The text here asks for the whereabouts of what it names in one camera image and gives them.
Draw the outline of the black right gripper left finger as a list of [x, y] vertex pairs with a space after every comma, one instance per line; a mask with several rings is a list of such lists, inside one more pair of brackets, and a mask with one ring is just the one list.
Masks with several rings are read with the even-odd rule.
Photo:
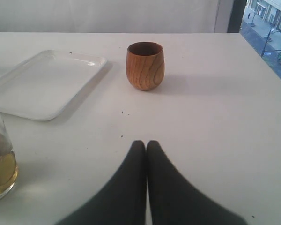
[[146, 217], [146, 148], [133, 141], [105, 186], [59, 225], [143, 225]]

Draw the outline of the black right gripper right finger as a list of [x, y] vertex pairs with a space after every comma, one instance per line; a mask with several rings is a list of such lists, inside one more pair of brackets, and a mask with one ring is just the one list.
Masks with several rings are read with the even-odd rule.
[[154, 225], [245, 225], [239, 215], [214, 202], [187, 181], [158, 141], [147, 144], [147, 178]]

